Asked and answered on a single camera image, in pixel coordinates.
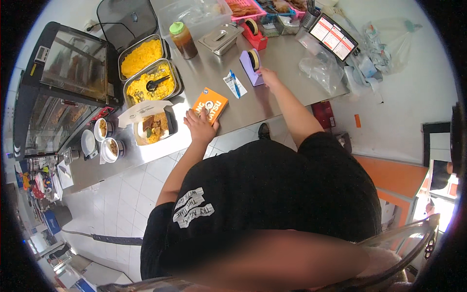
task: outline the small bowl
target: small bowl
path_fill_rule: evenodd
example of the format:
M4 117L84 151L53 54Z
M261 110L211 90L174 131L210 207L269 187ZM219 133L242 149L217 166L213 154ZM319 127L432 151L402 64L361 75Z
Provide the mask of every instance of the small bowl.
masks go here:
M105 135L102 135L100 131L100 128L99 128L100 121L106 122L107 131ZM111 122L106 121L102 118L96 121L96 124L94 125L94 137L96 137L97 141L102 142L105 138L112 136L112 134L113 134L113 124Z
M115 143L117 144L117 155L112 153L112 151L110 150L111 141L115 141ZM125 146L121 141L108 137L102 141L100 154L106 162L114 163L119 157L123 157L123 155L125 154Z

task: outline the tablet screen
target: tablet screen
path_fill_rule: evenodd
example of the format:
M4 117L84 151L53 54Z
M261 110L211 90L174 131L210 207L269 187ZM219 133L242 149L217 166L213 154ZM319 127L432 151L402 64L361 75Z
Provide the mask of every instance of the tablet screen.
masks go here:
M310 34L341 61L355 49L358 43L326 14L321 14Z

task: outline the blue pen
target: blue pen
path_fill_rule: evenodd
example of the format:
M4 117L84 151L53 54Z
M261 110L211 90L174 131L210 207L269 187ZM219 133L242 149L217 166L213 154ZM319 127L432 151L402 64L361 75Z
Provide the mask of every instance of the blue pen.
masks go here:
M240 98L240 90L238 89L237 86L237 78L235 78L235 74L230 70L230 76L233 78L233 85L235 85L235 91L237 92L238 98Z

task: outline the tape dispenser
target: tape dispenser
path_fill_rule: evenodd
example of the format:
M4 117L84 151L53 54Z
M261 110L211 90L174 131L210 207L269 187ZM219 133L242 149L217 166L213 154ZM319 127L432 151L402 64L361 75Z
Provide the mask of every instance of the tape dispenser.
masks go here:
M261 31L258 29L258 25L253 19L247 18L240 26L245 29L241 34L250 42L253 48L256 50L266 48L268 37L262 35Z
M240 55L240 62L253 86L264 84L262 74L258 72L258 69L261 66L261 61L256 49L243 51Z

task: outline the white tile floor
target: white tile floor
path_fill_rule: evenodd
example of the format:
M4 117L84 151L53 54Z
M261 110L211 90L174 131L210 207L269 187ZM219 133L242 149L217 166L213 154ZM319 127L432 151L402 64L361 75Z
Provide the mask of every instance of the white tile floor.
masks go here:
M266 121L274 141L297 150L282 116ZM257 123L216 137L205 158L236 149L258 138ZM130 169L91 188L63 199L73 220L65 230L109 236L143 237L149 213L173 167L185 153L175 152L145 165ZM140 246L115 245L94 241L82 235L60 232L76 251L109 268L124 272L132 281L140 281Z

